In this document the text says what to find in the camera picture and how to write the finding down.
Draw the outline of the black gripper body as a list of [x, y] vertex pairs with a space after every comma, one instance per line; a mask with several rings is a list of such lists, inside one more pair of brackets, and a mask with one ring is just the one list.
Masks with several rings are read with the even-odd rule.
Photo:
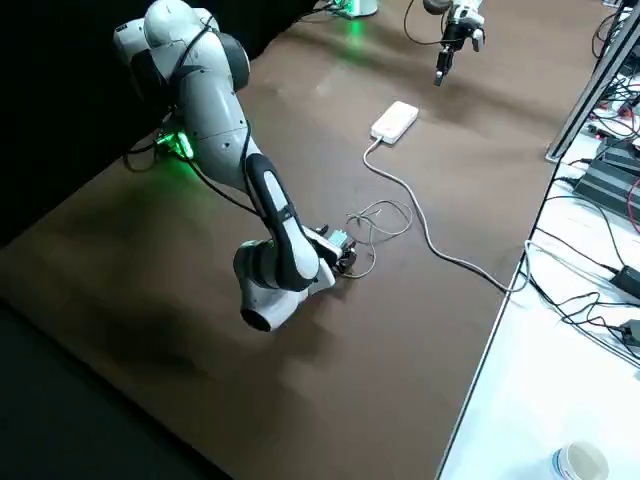
[[473, 28], [465, 22], [447, 21], [440, 44], [443, 48], [451, 51], [459, 51], [472, 33]]
[[319, 257], [336, 272], [336, 264], [344, 253], [344, 231], [334, 230], [326, 235], [326, 230], [306, 230], [305, 235], [312, 243]]

